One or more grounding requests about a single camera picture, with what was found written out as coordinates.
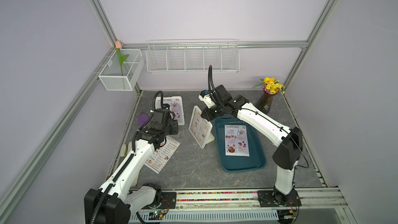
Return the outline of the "dim sum menu sheet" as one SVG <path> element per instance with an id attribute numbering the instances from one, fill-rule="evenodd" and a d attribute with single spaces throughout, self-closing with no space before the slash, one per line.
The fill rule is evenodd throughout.
<path id="1" fill-rule="evenodd" d="M 180 142 L 169 136 L 166 137 L 166 142 L 162 142 L 159 149 L 157 149 L 146 161 L 145 166 L 155 173 L 159 174 L 171 159 L 175 151 L 180 146 Z"/>

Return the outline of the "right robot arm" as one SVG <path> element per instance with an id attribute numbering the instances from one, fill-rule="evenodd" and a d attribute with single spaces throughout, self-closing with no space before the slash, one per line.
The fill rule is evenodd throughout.
<path id="1" fill-rule="evenodd" d="M 277 206 L 301 206 L 294 176 L 299 159 L 303 156 L 302 131 L 268 117 L 241 95 L 232 97 L 223 85 L 203 90 L 199 99 L 206 105 L 201 113 L 202 118 L 212 121 L 223 115 L 232 115 L 255 128 L 276 146 L 273 161 L 277 165 L 277 174 L 271 194 L 272 203 Z"/>

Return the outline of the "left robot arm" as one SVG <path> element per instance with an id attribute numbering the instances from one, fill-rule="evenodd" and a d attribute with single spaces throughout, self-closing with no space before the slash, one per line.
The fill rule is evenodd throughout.
<path id="1" fill-rule="evenodd" d="M 145 183 L 134 193 L 129 190 L 152 154 L 166 144 L 168 135 L 178 134 L 175 114 L 166 108 L 153 111 L 134 136 L 130 150 L 114 174 L 99 189 L 90 189 L 84 197 L 87 224 L 127 224 L 131 215 L 146 206 L 159 207 L 162 187 Z"/>

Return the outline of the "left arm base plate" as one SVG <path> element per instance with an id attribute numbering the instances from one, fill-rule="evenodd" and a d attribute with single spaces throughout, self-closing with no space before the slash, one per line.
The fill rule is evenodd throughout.
<path id="1" fill-rule="evenodd" d="M 175 209 L 177 193 L 174 191 L 162 192 L 162 195 L 154 203 L 146 205 L 144 209 Z"/>

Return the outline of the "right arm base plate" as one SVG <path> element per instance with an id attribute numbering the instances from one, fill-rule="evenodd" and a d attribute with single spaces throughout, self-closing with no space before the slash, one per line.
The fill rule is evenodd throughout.
<path id="1" fill-rule="evenodd" d="M 298 192 L 292 189 L 287 195 L 279 192 L 276 189 L 273 190 L 259 190 L 258 201 L 261 207 L 301 207 L 302 203 L 299 198 Z"/>

